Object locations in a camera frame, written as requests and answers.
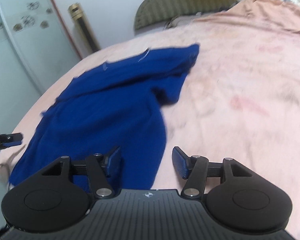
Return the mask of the pink bed sheet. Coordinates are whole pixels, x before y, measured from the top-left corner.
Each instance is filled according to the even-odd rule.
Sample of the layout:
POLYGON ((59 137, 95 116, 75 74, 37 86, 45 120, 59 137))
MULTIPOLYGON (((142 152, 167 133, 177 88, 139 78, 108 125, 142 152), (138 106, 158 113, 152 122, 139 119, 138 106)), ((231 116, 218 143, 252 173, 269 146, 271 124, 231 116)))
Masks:
POLYGON ((94 53, 61 77, 15 128, 21 146, 0 153, 0 181, 21 158, 42 111, 70 81, 108 61, 146 49, 189 46, 200 52, 177 103, 162 108, 167 144, 154 189, 181 189, 172 148, 210 161, 232 157, 290 196, 287 230, 300 239, 300 33, 264 20, 213 16, 152 33, 94 53))

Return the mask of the blue knit sweater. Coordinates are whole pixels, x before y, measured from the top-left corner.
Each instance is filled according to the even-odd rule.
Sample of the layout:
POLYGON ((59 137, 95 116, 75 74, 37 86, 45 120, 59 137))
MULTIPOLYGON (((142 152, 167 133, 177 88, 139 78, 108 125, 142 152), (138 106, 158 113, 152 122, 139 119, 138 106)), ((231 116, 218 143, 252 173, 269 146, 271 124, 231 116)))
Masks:
POLYGON ((148 49, 74 78, 42 114, 10 183, 20 184, 63 155, 83 160, 119 147, 122 157, 110 185, 150 189, 166 147, 160 109, 179 100, 198 55, 198 44, 148 49))

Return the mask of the beige patterned pillow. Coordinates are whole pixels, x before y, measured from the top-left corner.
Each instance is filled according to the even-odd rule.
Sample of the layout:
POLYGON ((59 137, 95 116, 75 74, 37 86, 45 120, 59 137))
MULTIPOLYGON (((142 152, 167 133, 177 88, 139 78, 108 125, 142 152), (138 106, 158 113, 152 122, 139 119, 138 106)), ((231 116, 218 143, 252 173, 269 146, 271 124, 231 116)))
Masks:
POLYGON ((189 23, 201 17, 203 17, 203 15, 179 16, 167 22, 164 26, 164 29, 171 29, 183 25, 188 25, 189 23))

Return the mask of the orange blanket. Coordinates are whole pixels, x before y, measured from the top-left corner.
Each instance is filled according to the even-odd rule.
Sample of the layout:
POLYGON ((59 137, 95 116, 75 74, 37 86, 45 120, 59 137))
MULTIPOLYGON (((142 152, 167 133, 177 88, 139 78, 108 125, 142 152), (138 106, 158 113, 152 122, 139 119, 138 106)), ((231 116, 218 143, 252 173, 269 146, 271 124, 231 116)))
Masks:
POLYGON ((242 0, 227 11, 200 17, 195 21, 243 23, 300 34, 300 7, 282 0, 242 0))

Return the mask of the gold tower fan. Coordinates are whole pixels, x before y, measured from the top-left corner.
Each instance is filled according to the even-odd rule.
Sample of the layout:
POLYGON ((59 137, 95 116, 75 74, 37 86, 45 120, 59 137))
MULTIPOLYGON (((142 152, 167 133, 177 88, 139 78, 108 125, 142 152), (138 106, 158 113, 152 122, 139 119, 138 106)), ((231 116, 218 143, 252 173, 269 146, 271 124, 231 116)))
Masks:
POLYGON ((83 42, 91 53, 101 50, 90 23, 79 3, 74 3, 68 7, 68 12, 72 21, 80 34, 83 42))

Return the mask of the white floral wardrobe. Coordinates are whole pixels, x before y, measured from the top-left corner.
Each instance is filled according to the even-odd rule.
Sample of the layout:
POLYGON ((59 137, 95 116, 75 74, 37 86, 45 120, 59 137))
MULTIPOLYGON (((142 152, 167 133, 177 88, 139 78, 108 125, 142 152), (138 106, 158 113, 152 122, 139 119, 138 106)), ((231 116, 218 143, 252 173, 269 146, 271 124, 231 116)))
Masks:
POLYGON ((0 133, 78 62, 51 0, 0 0, 0 133))

